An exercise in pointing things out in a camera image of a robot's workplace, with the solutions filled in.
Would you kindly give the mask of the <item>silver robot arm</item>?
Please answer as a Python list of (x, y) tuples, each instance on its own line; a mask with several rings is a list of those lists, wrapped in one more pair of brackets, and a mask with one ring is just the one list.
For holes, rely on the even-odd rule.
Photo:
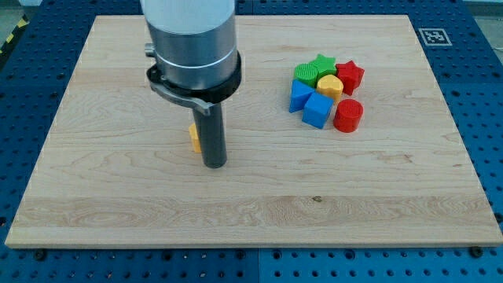
[(235, 3), (226, 0), (141, 0), (155, 60), (146, 72), (151, 89), (190, 108), (202, 159), (209, 168), (227, 161), (221, 103), (238, 89), (242, 72), (237, 49)]

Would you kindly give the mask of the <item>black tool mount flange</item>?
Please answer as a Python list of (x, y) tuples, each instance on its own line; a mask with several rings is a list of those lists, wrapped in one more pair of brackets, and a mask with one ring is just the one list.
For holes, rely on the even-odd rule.
[(145, 44), (155, 60), (146, 71), (150, 88), (163, 99), (203, 116), (231, 97), (242, 78), (241, 57), (234, 43)]

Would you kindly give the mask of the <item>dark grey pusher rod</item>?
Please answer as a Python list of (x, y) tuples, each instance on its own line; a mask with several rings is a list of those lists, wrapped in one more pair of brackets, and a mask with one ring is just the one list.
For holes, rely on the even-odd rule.
[(193, 110), (193, 118), (204, 164), (209, 168), (222, 167), (227, 161), (222, 106), (211, 106), (209, 116)]

